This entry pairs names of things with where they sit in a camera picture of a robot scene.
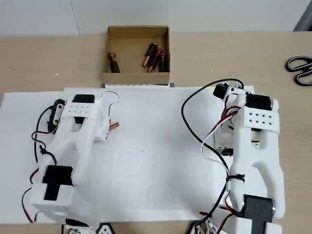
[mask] table surface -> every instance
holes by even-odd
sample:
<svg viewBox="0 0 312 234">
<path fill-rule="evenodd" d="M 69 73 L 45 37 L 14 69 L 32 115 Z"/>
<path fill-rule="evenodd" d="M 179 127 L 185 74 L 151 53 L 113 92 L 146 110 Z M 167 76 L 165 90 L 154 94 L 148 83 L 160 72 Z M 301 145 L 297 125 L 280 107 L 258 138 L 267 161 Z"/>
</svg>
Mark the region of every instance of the table surface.
<svg viewBox="0 0 312 234">
<path fill-rule="evenodd" d="M 312 34 L 172 33 L 171 82 L 202 86 L 220 78 L 239 78 L 258 94 L 280 102 L 280 163 L 285 175 L 285 234 L 312 231 L 311 89 L 293 82 L 284 69 L 294 55 L 312 54 Z M 0 93 L 99 87 L 104 35 L 0 38 Z M 189 222 L 114 223 L 117 234 L 183 234 Z M 0 233 L 59 234 L 60 225 L 0 225 Z"/>
</svg>

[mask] black scissors handle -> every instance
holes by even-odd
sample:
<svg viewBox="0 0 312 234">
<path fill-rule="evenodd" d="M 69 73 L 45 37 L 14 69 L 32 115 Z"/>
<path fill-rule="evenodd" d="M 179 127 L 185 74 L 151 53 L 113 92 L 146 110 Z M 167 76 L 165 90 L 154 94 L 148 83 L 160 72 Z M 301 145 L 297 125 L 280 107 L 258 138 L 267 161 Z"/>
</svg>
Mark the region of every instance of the black scissors handle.
<svg viewBox="0 0 312 234">
<path fill-rule="evenodd" d="M 291 67 L 291 63 L 295 60 L 296 61 L 297 60 L 305 61 L 306 63 L 303 65 L 299 65 L 297 67 Z M 294 81 L 296 82 L 296 84 L 301 85 L 301 86 L 312 86 L 312 81 L 311 82 L 303 82 L 301 80 L 301 78 L 307 77 L 307 76 L 312 74 L 312 58 L 310 58 L 308 56 L 293 57 L 286 62 L 285 69 L 289 72 L 302 71 L 302 73 L 295 76 Z"/>
</svg>

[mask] white robotic arm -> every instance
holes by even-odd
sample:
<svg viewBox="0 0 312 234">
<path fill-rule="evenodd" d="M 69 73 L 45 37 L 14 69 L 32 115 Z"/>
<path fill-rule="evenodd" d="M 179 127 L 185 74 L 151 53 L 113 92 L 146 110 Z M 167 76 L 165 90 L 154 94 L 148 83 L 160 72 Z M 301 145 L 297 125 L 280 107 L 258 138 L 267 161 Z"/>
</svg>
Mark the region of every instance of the white robotic arm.
<svg viewBox="0 0 312 234">
<path fill-rule="evenodd" d="M 49 156 L 39 162 L 39 182 L 31 190 L 31 203 L 56 222 L 97 227 L 95 207 L 77 191 L 86 178 L 94 141 L 105 141 L 110 127 L 111 104 L 105 95 L 75 95 L 58 104 L 61 111 L 55 136 L 46 151 L 60 161 L 75 151 L 71 166 L 55 165 Z"/>
<path fill-rule="evenodd" d="M 225 102 L 221 119 L 232 118 L 214 133 L 214 149 L 222 156 L 233 156 L 233 164 L 226 185 L 229 197 L 238 216 L 231 216 L 231 234 L 281 234 L 282 228 L 272 223 L 272 218 L 282 218 L 285 213 L 284 175 L 279 165 L 278 101 L 267 96 L 251 94 L 241 87 L 218 84 L 214 95 Z M 267 197 L 244 194 L 245 174 L 256 167 L 267 187 Z M 193 227 L 192 234 L 225 233 L 211 228 Z"/>
</svg>

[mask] white foam board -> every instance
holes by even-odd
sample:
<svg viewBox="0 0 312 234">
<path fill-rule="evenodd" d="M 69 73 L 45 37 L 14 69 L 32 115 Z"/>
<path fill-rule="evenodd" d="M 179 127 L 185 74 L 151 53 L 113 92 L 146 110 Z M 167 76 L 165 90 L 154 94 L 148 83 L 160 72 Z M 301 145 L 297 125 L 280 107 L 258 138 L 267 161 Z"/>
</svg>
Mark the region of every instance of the white foam board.
<svg viewBox="0 0 312 234">
<path fill-rule="evenodd" d="M 215 203 L 225 182 L 225 171 L 201 156 L 200 143 L 181 118 L 183 101 L 197 88 L 109 88 L 120 95 L 119 104 L 112 107 L 113 121 L 119 121 L 120 126 L 106 142 L 94 144 L 89 179 L 78 188 L 79 192 L 96 204 L 103 221 L 200 218 L 198 211 L 208 211 Z M 30 187 L 29 175 L 36 167 L 30 135 L 39 114 L 58 98 L 104 91 L 5 94 L 0 108 L 0 207 L 6 212 L 0 213 L 0 223 L 27 223 L 20 199 Z M 185 108 L 187 120 L 201 138 L 218 121 L 223 109 L 223 102 L 212 92 L 213 88 L 209 88 L 199 93 Z M 40 128 L 46 129 L 47 119 L 45 116 Z M 41 139 L 48 143 L 52 137 Z M 209 150 L 206 153 L 215 158 Z M 58 164 L 66 165 L 69 157 Z M 252 170 L 248 175 L 252 179 L 247 179 L 246 191 L 257 194 L 263 190 L 259 172 Z M 36 209 L 27 196 L 25 205 L 34 215 Z M 39 215 L 39 222 L 48 221 Z"/>
</svg>

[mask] cardboard box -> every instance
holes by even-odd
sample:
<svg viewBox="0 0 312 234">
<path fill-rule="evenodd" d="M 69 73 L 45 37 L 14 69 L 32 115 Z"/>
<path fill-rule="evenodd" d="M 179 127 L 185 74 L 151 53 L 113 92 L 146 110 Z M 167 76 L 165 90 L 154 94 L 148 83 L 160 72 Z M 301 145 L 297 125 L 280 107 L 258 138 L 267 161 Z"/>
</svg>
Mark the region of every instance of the cardboard box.
<svg viewBox="0 0 312 234">
<path fill-rule="evenodd" d="M 167 26 L 109 26 L 105 45 L 103 81 L 105 84 L 161 84 L 167 85 L 170 72 L 158 72 L 158 66 L 151 73 L 142 67 L 150 43 L 168 55 L 170 67 L 169 28 Z M 120 73 L 111 73 L 109 52 L 116 53 Z"/>
</svg>

